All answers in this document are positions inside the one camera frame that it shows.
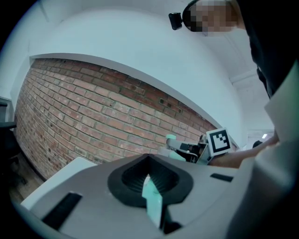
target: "floor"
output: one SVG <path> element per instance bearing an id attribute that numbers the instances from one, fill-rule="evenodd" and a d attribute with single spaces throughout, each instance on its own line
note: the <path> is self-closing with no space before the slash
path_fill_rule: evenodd
<path id="1" fill-rule="evenodd" d="M 22 154 L 18 154 L 19 164 L 13 163 L 11 169 L 22 176 L 26 180 L 26 184 L 22 182 L 16 183 L 14 186 L 9 187 L 9 195 L 12 201 L 21 203 L 27 198 L 35 189 L 43 184 L 40 177 L 32 170 L 26 162 Z"/>

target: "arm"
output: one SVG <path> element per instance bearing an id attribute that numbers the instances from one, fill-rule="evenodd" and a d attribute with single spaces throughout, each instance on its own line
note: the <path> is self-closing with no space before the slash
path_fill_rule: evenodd
<path id="1" fill-rule="evenodd" d="M 224 156 L 219 156 L 218 158 L 216 157 L 210 162 L 210 165 L 227 168 L 239 168 L 244 159 L 255 157 L 264 148 L 276 144 L 278 141 L 279 139 L 275 132 L 272 138 L 260 144 L 259 146 L 246 151 L 234 152 Z"/>

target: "person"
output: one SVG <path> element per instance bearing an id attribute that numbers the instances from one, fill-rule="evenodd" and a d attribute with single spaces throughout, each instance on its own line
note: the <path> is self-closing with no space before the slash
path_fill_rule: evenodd
<path id="1" fill-rule="evenodd" d="M 246 30 L 257 75 L 271 98 L 298 59 L 298 37 L 292 34 L 298 21 L 296 7 L 291 5 L 259 0 L 194 0 L 184 10 L 182 20 L 191 31 L 207 37 L 235 28 Z M 275 132 L 258 146 L 218 156 L 210 165 L 238 168 L 244 159 L 255 157 L 278 141 Z"/>

